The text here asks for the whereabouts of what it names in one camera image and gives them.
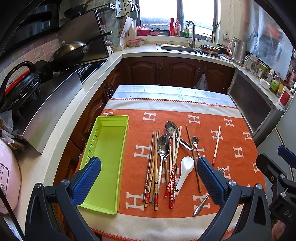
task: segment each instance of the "pink rice cooker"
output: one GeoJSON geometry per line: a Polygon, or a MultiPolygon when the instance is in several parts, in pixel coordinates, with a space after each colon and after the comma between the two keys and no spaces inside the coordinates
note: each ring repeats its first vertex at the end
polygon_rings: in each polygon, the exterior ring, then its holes
{"type": "MultiPolygon", "coordinates": [[[[12,150],[0,139],[0,188],[12,210],[17,207],[20,185],[21,175],[17,160],[12,150]]],[[[0,212],[8,213],[1,198],[0,212]]]]}

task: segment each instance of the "white ceramic spoon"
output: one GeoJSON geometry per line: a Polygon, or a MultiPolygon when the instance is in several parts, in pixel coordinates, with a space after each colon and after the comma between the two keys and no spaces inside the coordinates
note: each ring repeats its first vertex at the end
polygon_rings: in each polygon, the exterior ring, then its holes
{"type": "Polygon", "coordinates": [[[181,176],[179,178],[178,184],[176,186],[176,196],[179,194],[181,187],[185,179],[187,178],[188,174],[194,168],[194,160],[190,156],[186,156],[181,161],[181,176]]]}

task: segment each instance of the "sink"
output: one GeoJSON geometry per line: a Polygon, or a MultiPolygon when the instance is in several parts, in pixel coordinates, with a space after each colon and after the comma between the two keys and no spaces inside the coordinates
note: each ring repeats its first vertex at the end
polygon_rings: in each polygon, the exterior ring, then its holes
{"type": "Polygon", "coordinates": [[[191,52],[196,53],[191,47],[181,46],[181,45],[171,45],[171,44],[157,44],[158,50],[173,50],[173,51],[183,51],[183,52],[191,52]]]}

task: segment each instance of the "window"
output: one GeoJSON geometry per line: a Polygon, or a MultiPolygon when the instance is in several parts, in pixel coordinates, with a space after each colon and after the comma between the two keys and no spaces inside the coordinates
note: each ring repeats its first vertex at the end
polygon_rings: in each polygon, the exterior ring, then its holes
{"type": "Polygon", "coordinates": [[[195,24],[198,38],[211,37],[216,22],[216,0],[136,0],[140,5],[137,25],[145,28],[168,31],[170,19],[180,19],[181,31],[186,21],[195,24]]]}

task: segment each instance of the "green plastic tray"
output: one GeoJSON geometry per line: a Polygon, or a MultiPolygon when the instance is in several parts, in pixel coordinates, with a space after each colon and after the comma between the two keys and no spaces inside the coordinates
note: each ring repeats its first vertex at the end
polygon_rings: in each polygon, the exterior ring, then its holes
{"type": "Polygon", "coordinates": [[[117,213],[128,119],[128,115],[99,116],[96,119],[80,169],[93,156],[101,160],[102,168],[81,207],[102,213],[117,213]]]}

